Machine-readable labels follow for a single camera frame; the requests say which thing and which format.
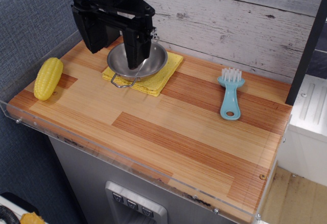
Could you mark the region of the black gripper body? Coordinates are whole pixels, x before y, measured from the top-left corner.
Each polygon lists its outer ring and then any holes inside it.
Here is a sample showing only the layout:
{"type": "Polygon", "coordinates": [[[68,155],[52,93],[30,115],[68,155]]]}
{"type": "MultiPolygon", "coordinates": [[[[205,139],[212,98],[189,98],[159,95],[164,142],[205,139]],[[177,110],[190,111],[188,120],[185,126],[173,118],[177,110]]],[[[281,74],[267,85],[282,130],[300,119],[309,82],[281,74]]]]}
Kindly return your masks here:
{"type": "Polygon", "coordinates": [[[100,10],[107,13],[111,20],[119,23],[123,20],[118,19],[118,12],[133,15],[134,18],[127,18],[125,21],[135,27],[138,36],[144,34],[149,38],[155,37],[155,28],[152,24],[155,10],[144,0],[74,0],[74,4],[83,12],[100,10]]]}

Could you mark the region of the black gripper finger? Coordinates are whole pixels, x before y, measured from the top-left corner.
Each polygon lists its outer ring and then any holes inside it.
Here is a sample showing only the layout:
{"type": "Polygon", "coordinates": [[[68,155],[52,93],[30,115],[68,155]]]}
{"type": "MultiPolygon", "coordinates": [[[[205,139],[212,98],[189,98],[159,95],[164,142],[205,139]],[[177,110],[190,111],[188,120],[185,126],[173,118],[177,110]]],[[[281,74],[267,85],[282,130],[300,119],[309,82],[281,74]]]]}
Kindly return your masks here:
{"type": "Polygon", "coordinates": [[[133,70],[150,55],[153,28],[125,28],[122,32],[128,68],[133,70]]]}
{"type": "Polygon", "coordinates": [[[96,14],[81,11],[75,6],[72,6],[72,13],[86,47],[93,54],[108,46],[107,26],[97,18],[96,14]]]}

